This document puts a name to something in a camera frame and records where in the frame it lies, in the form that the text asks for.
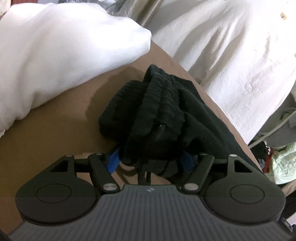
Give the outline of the black knit garment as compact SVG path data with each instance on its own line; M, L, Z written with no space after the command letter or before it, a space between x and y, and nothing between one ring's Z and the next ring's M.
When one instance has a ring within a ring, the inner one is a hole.
M143 81L129 81L117 92L98 124L115 143L119 161L135 168L139 184L154 173L182 185L202 153L217 159L236 154L253 163L194 84L156 65Z

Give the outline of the brown bed sheet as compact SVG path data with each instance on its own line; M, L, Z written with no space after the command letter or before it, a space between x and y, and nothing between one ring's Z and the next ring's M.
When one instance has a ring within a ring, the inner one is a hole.
M119 161L99 118L129 81L149 66L191 81L205 104L229 128L248 164L236 154L214 157L198 194ZM97 193L87 157L102 163L120 186ZM295 240L280 219L285 195L260 170L221 109L157 45L133 64L97 76L32 110L1 138L1 240Z

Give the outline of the white quilted blanket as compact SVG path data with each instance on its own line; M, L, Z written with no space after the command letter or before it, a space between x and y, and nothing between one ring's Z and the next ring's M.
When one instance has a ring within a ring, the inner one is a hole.
M295 1L164 1L147 28L245 142L294 86Z

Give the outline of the white pillow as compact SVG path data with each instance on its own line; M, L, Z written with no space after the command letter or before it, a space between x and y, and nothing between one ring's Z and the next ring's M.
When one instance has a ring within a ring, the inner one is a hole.
M145 55L151 37L98 4L11 6L1 18L1 133L66 90Z

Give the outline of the light green quilted jacket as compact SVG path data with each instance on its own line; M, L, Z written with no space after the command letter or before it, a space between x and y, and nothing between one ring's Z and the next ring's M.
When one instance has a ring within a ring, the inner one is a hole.
M295 143L276 147L271 158L274 182L286 184L295 180Z

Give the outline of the red garment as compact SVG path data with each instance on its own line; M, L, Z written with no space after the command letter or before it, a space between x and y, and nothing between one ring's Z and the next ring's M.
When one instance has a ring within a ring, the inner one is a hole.
M269 152L269 155L267 156L266 160L265 160L265 166L263 168L263 173L269 173L270 167L271 167L271 158L273 156L273 150L271 150Z

